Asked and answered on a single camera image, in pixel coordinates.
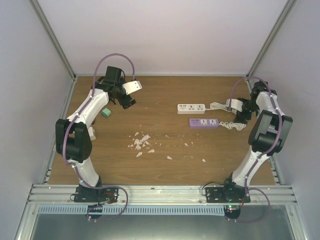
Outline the purple power strip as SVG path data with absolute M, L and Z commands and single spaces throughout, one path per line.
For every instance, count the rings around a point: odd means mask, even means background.
M 191 129 L 216 129 L 219 127 L 217 118 L 190 118 L 189 127 Z

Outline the white cartoon cube adapter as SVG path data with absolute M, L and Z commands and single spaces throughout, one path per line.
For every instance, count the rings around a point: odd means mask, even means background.
M 94 141 L 96 139 L 96 133 L 92 126 L 89 127 L 88 133 L 89 133 L 90 140 Z

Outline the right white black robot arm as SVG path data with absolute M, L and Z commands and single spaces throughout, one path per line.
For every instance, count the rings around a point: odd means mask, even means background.
M 260 166 L 284 147 L 293 124 L 292 117 L 285 115 L 277 101 L 277 92 L 259 77 L 250 92 L 250 99 L 230 97 L 226 109 L 235 112 L 236 124 L 247 124 L 255 113 L 257 120 L 249 138 L 249 150 L 239 167 L 223 183 L 221 196 L 232 203 L 248 194 L 252 177 Z

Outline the green cube adapter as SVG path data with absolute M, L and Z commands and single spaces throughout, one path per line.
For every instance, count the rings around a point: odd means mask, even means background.
M 111 115 L 112 112 L 108 108 L 104 108 L 100 113 L 103 117 L 107 118 Z

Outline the white USB power strip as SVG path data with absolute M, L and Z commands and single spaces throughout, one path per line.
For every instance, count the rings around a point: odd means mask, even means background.
M 182 103 L 177 105 L 178 114 L 204 114 L 206 111 L 205 104 Z

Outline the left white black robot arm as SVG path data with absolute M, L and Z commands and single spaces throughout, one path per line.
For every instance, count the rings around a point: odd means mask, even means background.
M 93 82 L 87 97 L 75 112 L 55 123 L 56 152 L 63 157 L 66 165 L 74 169 L 79 185 L 87 188 L 85 195 L 92 202 L 98 202 L 103 197 L 101 178 L 91 161 L 92 124 L 110 101 L 117 100 L 123 109 L 134 105 L 136 101 L 131 94 L 141 89 L 138 80 L 127 82 L 122 69 L 108 66 L 105 76 Z

